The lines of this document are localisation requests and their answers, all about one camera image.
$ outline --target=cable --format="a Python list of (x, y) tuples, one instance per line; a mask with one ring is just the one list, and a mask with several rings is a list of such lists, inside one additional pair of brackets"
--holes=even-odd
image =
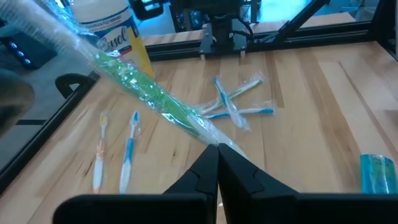
[(243, 19), (240, 18), (239, 16), (235, 16), (234, 18), (237, 19), (239, 22), (241, 22), (241, 23), (246, 27), (246, 29), (247, 29), (247, 30), (249, 31), (249, 33), (250, 33), (250, 36), (249, 36), (250, 39), (251, 39), (252, 41), (254, 41), (254, 34), (253, 34), (253, 30), (251, 29), (250, 25), (247, 24), (246, 22), (244, 22)]

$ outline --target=blue cup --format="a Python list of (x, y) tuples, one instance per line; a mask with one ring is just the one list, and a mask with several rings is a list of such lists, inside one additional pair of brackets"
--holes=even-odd
[(396, 194), (394, 162), (381, 155), (361, 156), (361, 185), (364, 194)]

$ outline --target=bottle label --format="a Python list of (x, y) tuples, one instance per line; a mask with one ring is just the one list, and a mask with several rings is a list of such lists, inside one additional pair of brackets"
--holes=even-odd
[(91, 22), (82, 22), (89, 30), (101, 37), (109, 50), (118, 50), (125, 59), (135, 63), (148, 75), (154, 76), (148, 54), (131, 16), (130, 8)]

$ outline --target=wood grain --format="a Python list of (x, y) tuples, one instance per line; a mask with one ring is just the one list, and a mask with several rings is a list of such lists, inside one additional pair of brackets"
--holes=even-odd
[[(352, 21), (335, 15), (317, 17), (306, 26), (333, 20)], [(200, 35), (148, 37), (145, 43)], [(398, 162), (398, 77), (394, 75), (398, 63), (377, 43), (258, 52), (245, 59), (191, 58), (156, 62), (153, 67), (157, 83), (189, 105), (216, 97), (211, 80), (215, 75), (232, 90), (261, 73), (267, 81), (234, 102), (238, 108), (248, 108), (273, 100), (275, 115), (246, 116), (251, 126), (247, 133), (228, 118), (215, 124), (255, 165), (298, 191), (359, 192), (359, 156), (364, 153), (383, 154)], [(3, 193), (0, 223), (50, 223), (55, 208), (65, 199), (92, 193), (98, 120), (106, 109), (109, 126), (102, 194), (118, 193), (128, 122), (134, 110), (141, 112), (141, 135), (128, 193), (162, 193), (205, 148), (102, 78)], [(218, 223), (225, 223), (222, 206), (217, 217)]]

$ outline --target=clear plastic bag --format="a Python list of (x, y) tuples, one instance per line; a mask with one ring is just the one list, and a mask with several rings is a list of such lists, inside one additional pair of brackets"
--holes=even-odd
[[(240, 115), (247, 114), (274, 114), (275, 106), (272, 101), (264, 102), (260, 105), (253, 105), (251, 108), (239, 109), (238, 113)], [(229, 113), (226, 110), (221, 111), (211, 111), (208, 114), (204, 115), (207, 119), (219, 119), (229, 117)]]
[(226, 143), (247, 158), (211, 121), (170, 96), (133, 63), (126, 62), (119, 52), (107, 52), (106, 43), (79, 25), (55, 2), (47, 1), (49, 8), (46, 10), (37, 3), (33, 0), (0, 0), (0, 13), (4, 20), (33, 38), (51, 42), (59, 54), (73, 54), (86, 61), (100, 75), (111, 79), (191, 136), (205, 144)]
[[(239, 96), (240, 94), (244, 93), (245, 91), (248, 91), (258, 85), (261, 85), (265, 82), (265, 78), (262, 75), (262, 73), (257, 72), (255, 73), (250, 79), (245, 81), (242, 85), (238, 86), (235, 90), (233, 90), (231, 93), (228, 93), (228, 98), (232, 100), (233, 98)], [(204, 103), (202, 105), (196, 106), (196, 110), (200, 114), (208, 114), (211, 111), (214, 111), (215, 109), (219, 108), (220, 106), (223, 105), (223, 102), (221, 98), (216, 98), (214, 100), (211, 100), (207, 103)]]
[(224, 87), (222, 86), (221, 82), (218, 80), (217, 77), (213, 78), (213, 83), (215, 84), (218, 93), (220, 94), (220, 99), (221, 102), (224, 104), (226, 107), (226, 110), (229, 114), (229, 116), (232, 119), (232, 122), (239, 128), (243, 128), (247, 131), (250, 130), (250, 126), (246, 119), (244, 119), (238, 112), (238, 109), (236, 109), (236, 106), (232, 103), (230, 98), (228, 97), (227, 93), (224, 90)]

